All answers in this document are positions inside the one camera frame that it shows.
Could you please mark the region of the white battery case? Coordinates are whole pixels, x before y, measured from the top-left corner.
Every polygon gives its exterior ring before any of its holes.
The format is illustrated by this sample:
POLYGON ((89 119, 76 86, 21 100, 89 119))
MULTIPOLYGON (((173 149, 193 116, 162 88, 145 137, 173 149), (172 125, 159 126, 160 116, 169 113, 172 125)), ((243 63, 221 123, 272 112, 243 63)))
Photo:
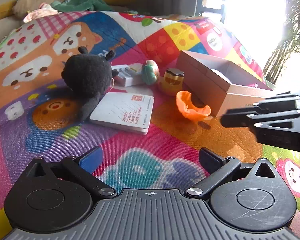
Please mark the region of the white battery case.
POLYGON ((117 76, 114 77, 115 83, 121 85, 122 87, 137 86, 143 84, 141 77, 141 71, 130 68, 126 64, 116 65, 111 67, 112 70, 119 72, 117 76))

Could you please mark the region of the green towel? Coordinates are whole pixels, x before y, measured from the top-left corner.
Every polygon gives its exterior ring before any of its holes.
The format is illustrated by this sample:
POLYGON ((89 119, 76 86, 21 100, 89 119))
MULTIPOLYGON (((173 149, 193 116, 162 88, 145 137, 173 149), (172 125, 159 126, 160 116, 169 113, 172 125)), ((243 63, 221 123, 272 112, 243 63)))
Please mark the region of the green towel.
POLYGON ((104 0, 64 0, 63 2, 54 1, 50 5, 59 12, 112 11, 104 0))

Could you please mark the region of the white card box red text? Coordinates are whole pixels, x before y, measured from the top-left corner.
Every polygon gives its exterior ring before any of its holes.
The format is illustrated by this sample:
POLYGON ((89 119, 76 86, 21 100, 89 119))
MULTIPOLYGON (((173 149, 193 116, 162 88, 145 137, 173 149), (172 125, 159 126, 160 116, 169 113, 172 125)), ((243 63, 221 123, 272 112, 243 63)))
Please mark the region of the white card box red text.
POLYGON ((153 96, 109 92, 91 113, 90 121, 101 126, 146 135, 153 105, 153 96))

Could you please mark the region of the yellow pudding toy brown lid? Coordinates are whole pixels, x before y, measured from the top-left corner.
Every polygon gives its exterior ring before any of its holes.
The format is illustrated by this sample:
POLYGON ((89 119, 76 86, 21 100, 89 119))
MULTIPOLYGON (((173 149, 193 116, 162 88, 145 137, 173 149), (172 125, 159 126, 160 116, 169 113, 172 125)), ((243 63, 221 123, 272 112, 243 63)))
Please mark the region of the yellow pudding toy brown lid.
POLYGON ((177 68, 167 68, 159 80, 159 89, 166 95, 176 96, 183 89, 184 72, 177 68))

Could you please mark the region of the pink cardboard box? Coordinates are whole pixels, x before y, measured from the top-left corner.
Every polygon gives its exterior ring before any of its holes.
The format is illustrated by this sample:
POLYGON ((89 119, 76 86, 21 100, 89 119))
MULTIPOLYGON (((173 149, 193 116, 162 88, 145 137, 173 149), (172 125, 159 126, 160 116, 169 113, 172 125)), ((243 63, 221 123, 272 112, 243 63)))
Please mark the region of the pink cardboard box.
POLYGON ((176 68, 184 72, 183 83, 210 106, 213 116, 274 95, 265 83, 223 58, 182 50, 176 68))

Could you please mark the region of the potted palm plant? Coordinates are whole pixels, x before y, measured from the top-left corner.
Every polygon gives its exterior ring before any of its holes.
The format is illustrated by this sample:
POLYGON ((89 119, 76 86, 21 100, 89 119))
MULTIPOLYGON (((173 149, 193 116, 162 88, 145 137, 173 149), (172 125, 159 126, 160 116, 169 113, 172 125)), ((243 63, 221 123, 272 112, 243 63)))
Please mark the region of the potted palm plant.
POLYGON ((286 0, 286 22, 283 38, 263 69, 267 81, 275 84, 290 55, 300 55, 300 0, 286 0))

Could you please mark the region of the colourful cartoon play mat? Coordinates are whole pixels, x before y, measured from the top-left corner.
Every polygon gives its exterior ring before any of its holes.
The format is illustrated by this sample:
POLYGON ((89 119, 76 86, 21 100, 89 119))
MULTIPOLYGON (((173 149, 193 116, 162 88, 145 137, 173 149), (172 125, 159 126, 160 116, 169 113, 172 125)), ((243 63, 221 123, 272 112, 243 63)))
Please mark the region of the colourful cartoon play mat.
POLYGON ((90 152, 84 167, 117 191, 185 190, 212 171, 211 160, 199 164, 202 147, 244 163, 268 158, 296 197, 291 228, 300 237, 300 154, 219 122, 268 91, 236 36, 205 17, 66 12, 13 28, 0 44, 0 239, 11 230, 4 200, 35 157, 90 152), (113 51, 119 71, 85 121, 84 100, 61 77, 79 47, 113 51))

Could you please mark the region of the black plush toy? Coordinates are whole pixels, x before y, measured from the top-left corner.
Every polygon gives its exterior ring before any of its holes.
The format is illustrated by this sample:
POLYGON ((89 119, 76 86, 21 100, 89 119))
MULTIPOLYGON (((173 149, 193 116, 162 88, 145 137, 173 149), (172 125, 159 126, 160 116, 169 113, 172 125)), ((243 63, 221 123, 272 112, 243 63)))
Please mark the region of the black plush toy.
POLYGON ((90 54, 84 46, 78 47, 78 51, 77 55, 72 55, 65 62, 61 77, 73 93, 84 101, 77 114, 78 120, 84 121, 119 72, 113 70, 110 64, 115 56, 114 51, 109 51, 106 56, 90 54))

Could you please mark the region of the green pink figurine toy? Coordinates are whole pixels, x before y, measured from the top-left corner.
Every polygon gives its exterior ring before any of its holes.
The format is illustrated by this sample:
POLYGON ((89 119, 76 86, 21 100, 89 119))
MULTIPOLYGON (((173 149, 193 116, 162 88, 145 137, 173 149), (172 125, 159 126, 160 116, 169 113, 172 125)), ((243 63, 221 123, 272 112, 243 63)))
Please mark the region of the green pink figurine toy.
POLYGON ((141 78, 143 82, 151 86, 158 81, 160 76, 159 67, 153 60, 147 60, 146 64, 141 69, 141 78))

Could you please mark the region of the orange plastic toy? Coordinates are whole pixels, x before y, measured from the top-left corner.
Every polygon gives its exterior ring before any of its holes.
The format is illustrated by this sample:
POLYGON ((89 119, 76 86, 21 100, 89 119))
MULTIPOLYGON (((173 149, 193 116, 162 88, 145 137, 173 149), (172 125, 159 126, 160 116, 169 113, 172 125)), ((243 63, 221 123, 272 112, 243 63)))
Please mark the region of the orange plastic toy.
POLYGON ((178 111, 191 121, 201 121, 211 114, 211 108, 208 105, 203 108, 196 107, 191 100, 191 95, 189 91, 184 90, 176 94, 175 101, 178 111))

